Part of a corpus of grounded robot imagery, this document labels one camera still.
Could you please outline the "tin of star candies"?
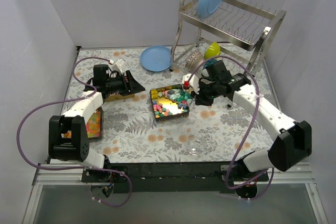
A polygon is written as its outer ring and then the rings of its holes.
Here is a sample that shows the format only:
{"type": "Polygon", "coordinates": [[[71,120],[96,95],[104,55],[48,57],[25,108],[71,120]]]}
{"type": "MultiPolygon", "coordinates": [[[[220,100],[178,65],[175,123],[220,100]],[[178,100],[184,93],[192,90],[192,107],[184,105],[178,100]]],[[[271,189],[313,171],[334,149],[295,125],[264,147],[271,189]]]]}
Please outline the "tin of star candies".
{"type": "Polygon", "coordinates": [[[176,103],[164,96],[163,92],[170,89],[183,89],[183,87],[181,84],[175,84],[172,86],[154,88],[150,90],[151,106],[156,123],[189,116],[191,104],[176,103]]]}

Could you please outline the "tin of gummy candies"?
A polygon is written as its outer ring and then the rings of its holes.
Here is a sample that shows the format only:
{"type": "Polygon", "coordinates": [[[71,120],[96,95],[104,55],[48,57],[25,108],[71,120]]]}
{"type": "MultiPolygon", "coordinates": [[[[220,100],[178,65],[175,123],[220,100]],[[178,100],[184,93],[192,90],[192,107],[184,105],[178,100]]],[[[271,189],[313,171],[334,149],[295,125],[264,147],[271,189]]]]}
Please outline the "tin of gummy candies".
{"type": "Polygon", "coordinates": [[[86,123],[88,139],[91,142],[103,139],[103,109],[99,107],[86,123]]]}

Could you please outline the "metal scoop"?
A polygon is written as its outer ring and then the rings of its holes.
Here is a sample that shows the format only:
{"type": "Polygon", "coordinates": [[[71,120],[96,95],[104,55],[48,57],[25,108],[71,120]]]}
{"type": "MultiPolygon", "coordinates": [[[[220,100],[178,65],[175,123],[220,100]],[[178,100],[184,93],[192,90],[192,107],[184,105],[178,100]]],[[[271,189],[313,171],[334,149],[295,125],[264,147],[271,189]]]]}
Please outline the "metal scoop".
{"type": "Polygon", "coordinates": [[[183,89],[170,89],[164,91],[163,93],[167,99],[176,103],[191,104],[193,102],[191,94],[183,89]]]}

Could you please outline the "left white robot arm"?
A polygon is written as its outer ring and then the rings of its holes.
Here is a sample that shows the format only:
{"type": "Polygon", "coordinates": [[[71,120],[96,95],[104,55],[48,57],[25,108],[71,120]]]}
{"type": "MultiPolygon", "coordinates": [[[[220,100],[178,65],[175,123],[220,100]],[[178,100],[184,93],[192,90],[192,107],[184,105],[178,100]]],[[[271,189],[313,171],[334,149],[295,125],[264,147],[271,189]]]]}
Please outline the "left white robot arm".
{"type": "Polygon", "coordinates": [[[93,67],[93,78],[87,83],[81,100],[60,116],[49,120],[48,154],[52,159],[71,161],[94,167],[93,175],[100,182],[111,178],[112,170],[105,165],[105,156],[92,150],[86,124],[112,94],[122,97],[145,91],[129,70],[111,70],[106,64],[93,67]]]}

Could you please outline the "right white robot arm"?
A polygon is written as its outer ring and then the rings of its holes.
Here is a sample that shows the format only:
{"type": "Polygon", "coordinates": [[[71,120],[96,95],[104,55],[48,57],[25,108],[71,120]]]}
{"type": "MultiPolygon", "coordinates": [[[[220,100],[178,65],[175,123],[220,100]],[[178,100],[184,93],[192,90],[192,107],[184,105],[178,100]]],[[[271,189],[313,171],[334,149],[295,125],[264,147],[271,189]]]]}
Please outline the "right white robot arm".
{"type": "Polygon", "coordinates": [[[232,75],[219,60],[204,71],[196,86],[195,104],[211,105],[217,97],[227,97],[242,107],[269,134],[273,144],[270,149],[253,151],[238,159],[230,169],[242,180],[251,180],[258,172],[276,168],[282,172],[307,158],[312,153],[312,127],[307,121],[298,122],[283,114],[261,96],[252,79],[244,74],[232,75]]]}

